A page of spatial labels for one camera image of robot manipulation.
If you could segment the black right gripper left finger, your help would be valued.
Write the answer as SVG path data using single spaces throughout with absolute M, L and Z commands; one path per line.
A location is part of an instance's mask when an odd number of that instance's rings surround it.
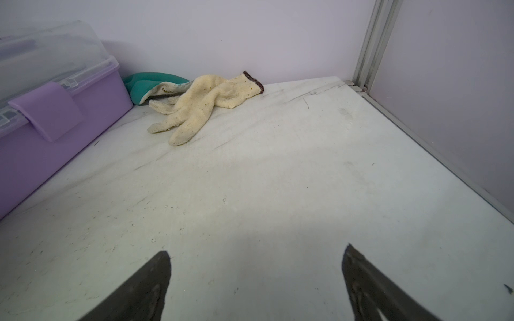
M 155 254 L 82 320 L 160 320 L 171 280 L 171 258 Z

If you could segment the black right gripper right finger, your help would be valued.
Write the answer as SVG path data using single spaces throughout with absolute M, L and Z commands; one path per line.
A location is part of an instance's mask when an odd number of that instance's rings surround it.
M 341 271 L 356 320 L 438 320 L 349 244 Z

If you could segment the purple toolbox with clear lid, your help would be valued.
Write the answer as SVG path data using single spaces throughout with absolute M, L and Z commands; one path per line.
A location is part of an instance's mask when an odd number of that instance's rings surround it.
M 1 34 L 1 215 L 6 216 L 133 106 L 87 23 Z

